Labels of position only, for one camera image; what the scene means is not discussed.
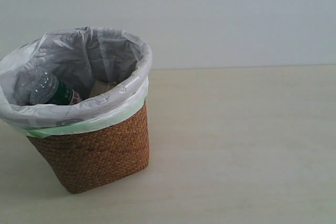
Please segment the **brown cardboard egg tray piece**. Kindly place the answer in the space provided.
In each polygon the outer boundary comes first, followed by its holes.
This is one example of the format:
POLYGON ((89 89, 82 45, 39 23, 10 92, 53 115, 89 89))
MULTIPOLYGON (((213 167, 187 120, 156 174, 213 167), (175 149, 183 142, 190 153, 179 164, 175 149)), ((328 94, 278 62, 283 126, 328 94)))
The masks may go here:
POLYGON ((116 87, 118 84, 116 82, 112 83, 103 83, 99 80, 96 80, 89 94, 89 98, 93 98, 108 92, 109 90, 116 87))

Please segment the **green-label clear plastic bottle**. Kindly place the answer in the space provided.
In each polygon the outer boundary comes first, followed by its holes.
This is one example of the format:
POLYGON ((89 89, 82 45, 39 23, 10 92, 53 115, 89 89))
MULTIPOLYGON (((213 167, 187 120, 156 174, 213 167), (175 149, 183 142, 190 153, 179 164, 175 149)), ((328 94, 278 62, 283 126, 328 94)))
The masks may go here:
POLYGON ((15 88, 23 105, 75 105, 83 101, 77 91, 43 68, 20 72, 15 88))

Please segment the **white plastic bin liner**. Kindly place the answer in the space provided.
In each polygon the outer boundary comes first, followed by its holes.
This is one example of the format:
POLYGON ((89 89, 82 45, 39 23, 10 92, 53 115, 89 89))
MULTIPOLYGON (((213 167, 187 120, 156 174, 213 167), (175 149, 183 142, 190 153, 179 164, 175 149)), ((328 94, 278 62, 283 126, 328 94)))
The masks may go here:
POLYGON ((93 132, 136 114, 148 94, 150 46, 124 30, 83 27, 45 33, 1 60, 1 119, 26 136, 93 132), (15 88, 22 71, 43 68, 77 91, 75 105, 23 105, 15 88), (89 98, 96 80, 118 85, 89 98))

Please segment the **woven brown wicker basket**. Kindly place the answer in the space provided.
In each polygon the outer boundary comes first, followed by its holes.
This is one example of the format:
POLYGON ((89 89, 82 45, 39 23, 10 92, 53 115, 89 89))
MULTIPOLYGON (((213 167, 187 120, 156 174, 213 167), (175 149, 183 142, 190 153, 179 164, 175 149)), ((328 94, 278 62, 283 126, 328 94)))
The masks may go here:
POLYGON ((129 119, 105 129, 28 139, 72 194, 123 179, 149 164, 146 105, 129 119))

